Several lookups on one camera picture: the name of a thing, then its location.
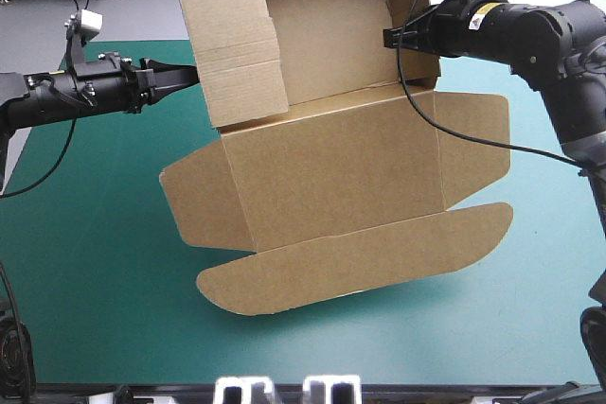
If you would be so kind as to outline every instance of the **green mat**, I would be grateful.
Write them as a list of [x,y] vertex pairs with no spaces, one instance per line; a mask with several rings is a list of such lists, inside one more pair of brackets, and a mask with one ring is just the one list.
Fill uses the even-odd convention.
[[[92,43],[87,53],[93,58],[111,50],[193,63],[188,42]],[[442,85],[507,93],[513,125],[539,118],[516,111],[530,109],[534,94],[506,67],[467,60],[449,65],[445,61],[450,79]],[[531,109],[544,115],[539,102]],[[49,169],[68,129],[64,122],[33,130],[9,191]],[[555,144],[546,120],[527,131],[514,130],[514,138],[532,144],[539,134]],[[269,375],[300,383],[307,374],[328,373],[357,373],[366,383],[595,380],[578,317],[598,271],[580,267],[578,257],[598,263],[603,238],[591,194],[574,172],[514,156],[510,175],[473,199],[510,201],[516,210],[511,232],[465,271],[246,318],[215,307],[195,287],[200,270],[245,253],[188,247],[158,182],[165,166],[217,137],[199,86],[142,115],[83,119],[57,173],[36,190],[0,202],[0,257],[32,334],[40,381]],[[537,175],[549,179],[535,184]],[[569,188],[565,194],[562,185]],[[558,229],[550,224],[555,216],[537,227],[544,213],[578,215],[564,217],[568,222]],[[579,236],[590,222],[591,235]],[[554,301],[557,310],[545,314]]]

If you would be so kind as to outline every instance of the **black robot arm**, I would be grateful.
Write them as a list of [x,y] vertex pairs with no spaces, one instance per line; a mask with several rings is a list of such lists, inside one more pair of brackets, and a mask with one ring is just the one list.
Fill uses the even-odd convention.
[[[509,65],[541,93],[563,153],[589,177],[606,232],[606,15],[589,0],[558,7],[507,0],[444,0],[383,32],[384,45]],[[590,295],[581,334],[606,390],[606,273]],[[528,403],[604,402],[542,396]]]
[[0,73],[0,189],[9,140],[22,128],[92,115],[139,114],[145,105],[198,83],[194,66],[141,59],[139,66],[117,52],[86,61],[83,48],[101,28],[100,15],[80,10],[67,27],[65,69],[21,75]]

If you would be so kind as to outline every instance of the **open cardboard box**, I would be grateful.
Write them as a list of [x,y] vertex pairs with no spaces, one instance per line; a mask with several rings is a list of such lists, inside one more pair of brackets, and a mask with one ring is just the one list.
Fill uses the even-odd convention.
[[[503,177],[508,151],[425,124],[383,48],[412,0],[181,2],[221,139],[161,183],[185,242],[256,253],[200,273],[212,302],[275,313],[457,271],[498,245],[508,205],[448,209]],[[435,57],[406,52],[404,68],[439,122],[508,141],[504,98],[435,92]]]

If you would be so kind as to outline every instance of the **gray floor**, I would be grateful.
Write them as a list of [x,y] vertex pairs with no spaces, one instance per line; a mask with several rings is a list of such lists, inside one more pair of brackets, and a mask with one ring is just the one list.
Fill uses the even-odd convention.
[[[0,73],[56,68],[65,51],[63,23],[74,9],[71,0],[12,0],[0,6]],[[98,41],[187,38],[179,0],[91,0],[89,9],[103,14]],[[19,131],[11,140],[7,176],[28,133]]]

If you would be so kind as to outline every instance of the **sticker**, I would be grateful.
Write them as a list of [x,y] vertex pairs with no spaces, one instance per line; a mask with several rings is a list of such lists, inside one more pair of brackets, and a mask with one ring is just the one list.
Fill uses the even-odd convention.
[[500,5],[503,5],[503,4],[490,3],[490,4],[485,4],[482,7],[480,7],[480,9],[472,17],[472,21],[470,22],[470,30],[479,30],[480,27],[482,26],[482,23],[484,22],[484,18],[486,18],[486,16],[491,11],[493,11]]

